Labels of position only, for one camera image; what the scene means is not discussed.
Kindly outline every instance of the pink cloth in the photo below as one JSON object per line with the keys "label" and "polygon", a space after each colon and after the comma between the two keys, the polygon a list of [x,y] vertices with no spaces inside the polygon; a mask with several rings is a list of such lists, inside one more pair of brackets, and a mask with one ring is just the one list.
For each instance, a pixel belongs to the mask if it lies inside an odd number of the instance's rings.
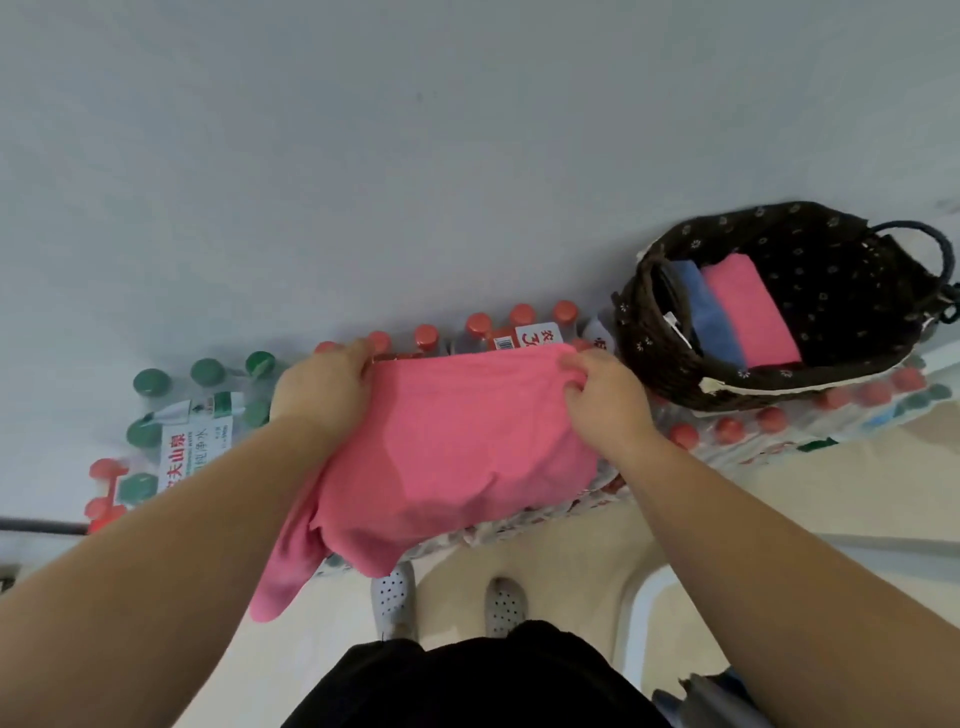
{"label": "pink cloth", "polygon": [[801,360],[797,342],[748,256],[733,253],[700,272],[730,319],[748,367]]}
{"label": "pink cloth", "polygon": [[574,433],[566,344],[372,368],[366,420],[305,487],[250,605],[277,617],[336,552],[386,576],[422,541],[577,497],[597,456]]}

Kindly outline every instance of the black wicker basket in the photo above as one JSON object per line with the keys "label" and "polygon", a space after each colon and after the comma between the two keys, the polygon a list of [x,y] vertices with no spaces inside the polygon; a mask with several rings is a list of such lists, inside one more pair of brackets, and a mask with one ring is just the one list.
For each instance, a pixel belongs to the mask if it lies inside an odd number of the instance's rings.
{"label": "black wicker basket", "polygon": [[[929,273],[880,234],[893,228],[936,240],[943,272]],[[699,350],[686,293],[666,262],[687,259],[703,267],[731,253],[754,262],[803,364],[738,370]],[[691,409],[754,409],[810,397],[893,369],[925,329],[956,321],[960,288],[949,284],[953,265],[950,242],[929,225],[898,221],[870,228],[862,218],[811,202],[693,218],[651,245],[634,277],[613,294],[617,344],[645,385]],[[669,312],[676,329],[664,318]]]}

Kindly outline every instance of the person's right arm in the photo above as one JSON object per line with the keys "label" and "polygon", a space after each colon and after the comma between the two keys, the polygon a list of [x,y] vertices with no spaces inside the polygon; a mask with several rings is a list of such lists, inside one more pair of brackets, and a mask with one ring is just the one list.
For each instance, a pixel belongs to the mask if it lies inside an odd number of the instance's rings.
{"label": "person's right arm", "polygon": [[724,654],[778,726],[941,726],[960,716],[960,630],[654,428],[605,352],[571,355],[574,428],[623,474]]}

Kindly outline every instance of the person's left hand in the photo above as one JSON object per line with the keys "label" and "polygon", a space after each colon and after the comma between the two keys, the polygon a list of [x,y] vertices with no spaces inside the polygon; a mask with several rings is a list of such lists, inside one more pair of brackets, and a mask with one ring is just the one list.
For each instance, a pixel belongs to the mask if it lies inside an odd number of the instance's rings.
{"label": "person's left hand", "polygon": [[280,377],[270,407],[270,421],[300,420],[317,425],[336,448],[363,422],[370,403],[364,377],[373,356],[367,339],[332,352],[315,353]]}

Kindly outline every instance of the foot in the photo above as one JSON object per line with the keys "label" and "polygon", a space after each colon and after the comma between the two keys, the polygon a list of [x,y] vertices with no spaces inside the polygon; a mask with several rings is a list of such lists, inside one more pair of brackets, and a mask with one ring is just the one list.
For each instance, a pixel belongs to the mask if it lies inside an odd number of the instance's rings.
{"label": "foot", "polygon": [[527,620],[527,594],[513,579],[498,577],[487,587],[487,637],[503,638]]}
{"label": "foot", "polygon": [[409,561],[370,584],[373,620],[381,640],[417,641],[417,579]]}

